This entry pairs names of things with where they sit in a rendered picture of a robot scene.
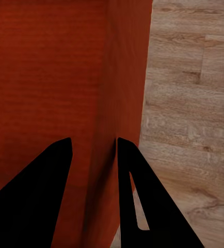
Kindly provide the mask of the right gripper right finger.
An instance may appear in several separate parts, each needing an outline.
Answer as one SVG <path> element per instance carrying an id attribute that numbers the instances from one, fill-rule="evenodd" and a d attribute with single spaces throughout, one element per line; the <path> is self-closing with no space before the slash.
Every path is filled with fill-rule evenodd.
<path id="1" fill-rule="evenodd" d="M 138 147 L 118 138 L 121 248 L 205 248 Z M 137 225 L 132 173 L 150 230 Z"/>

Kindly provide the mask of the storage box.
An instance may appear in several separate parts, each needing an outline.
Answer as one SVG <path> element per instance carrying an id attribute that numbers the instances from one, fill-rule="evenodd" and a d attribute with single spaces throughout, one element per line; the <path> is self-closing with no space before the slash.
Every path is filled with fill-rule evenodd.
<path id="1" fill-rule="evenodd" d="M 72 142 L 51 248 L 110 248 L 120 225 L 118 138 L 139 149 L 152 3 L 0 0 L 0 190 Z"/>

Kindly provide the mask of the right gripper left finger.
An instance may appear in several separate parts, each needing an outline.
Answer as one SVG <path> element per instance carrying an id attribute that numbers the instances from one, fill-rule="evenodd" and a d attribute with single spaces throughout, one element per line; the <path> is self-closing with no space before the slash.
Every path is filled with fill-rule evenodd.
<path id="1" fill-rule="evenodd" d="M 72 157 L 52 143 L 0 190 L 0 248 L 51 248 Z"/>

